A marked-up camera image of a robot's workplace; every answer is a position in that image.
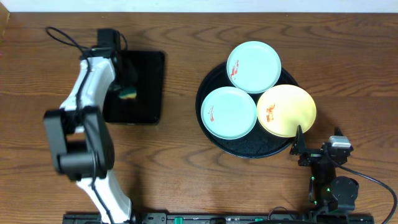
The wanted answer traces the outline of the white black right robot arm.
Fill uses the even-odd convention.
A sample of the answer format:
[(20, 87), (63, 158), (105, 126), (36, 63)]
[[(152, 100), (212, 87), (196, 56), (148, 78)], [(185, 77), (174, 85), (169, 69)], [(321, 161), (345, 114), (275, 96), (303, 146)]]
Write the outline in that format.
[(308, 197), (315, 208), (308, 212), (308, 219), (316, 222), (319, 216), (347, 215), (355, 209), (358, 182), (336, 174), (336, 168), (347, 162), (352, 151), (349, 139), (339, 128), (335, 128), (335, 134), (321, 147), (310, 149), (306, 146), (302, 128), (297, 127), (290, 154), (299, 156), (299, 166), (311, 169)]

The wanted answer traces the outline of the green yellow sponge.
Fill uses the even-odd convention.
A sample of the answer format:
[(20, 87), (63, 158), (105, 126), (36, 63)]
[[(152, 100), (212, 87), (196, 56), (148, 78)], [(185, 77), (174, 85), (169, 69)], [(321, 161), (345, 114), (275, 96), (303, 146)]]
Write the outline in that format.
[(119, 91), (118, 97), (122, 100), (133, 100), (137, 96), (137, 90), (134, 86), (128, 86)]

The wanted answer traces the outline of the mint green plate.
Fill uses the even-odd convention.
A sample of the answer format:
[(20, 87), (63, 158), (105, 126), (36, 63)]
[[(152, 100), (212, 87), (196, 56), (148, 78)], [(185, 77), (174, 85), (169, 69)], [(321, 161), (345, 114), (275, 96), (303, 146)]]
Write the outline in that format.
[(231, 86), (210, 92), (200, 107), (200, 117), (207, 131), (226, 140), (247, 135), (257, 121), (254, 100), (245, 91)]
[(277, 52), (268, 44), (249, 41), (230, 53), (226, 72), (230, 82), (246, 93), (263, 93), (278, 81), (282, 65)]

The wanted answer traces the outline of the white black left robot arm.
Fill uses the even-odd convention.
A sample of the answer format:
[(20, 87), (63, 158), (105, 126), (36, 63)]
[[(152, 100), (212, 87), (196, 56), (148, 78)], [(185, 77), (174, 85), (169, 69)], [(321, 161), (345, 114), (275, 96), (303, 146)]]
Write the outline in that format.
[(121, 189), (114, 166), (114, 145), (103, 105), (122, 69), (119, 50), (92, 47), (80, 57), (80, 72), (67, 99), (44, 114), (53, 166), (93, 201), (101, 223), (133, 223), (132, 202)]

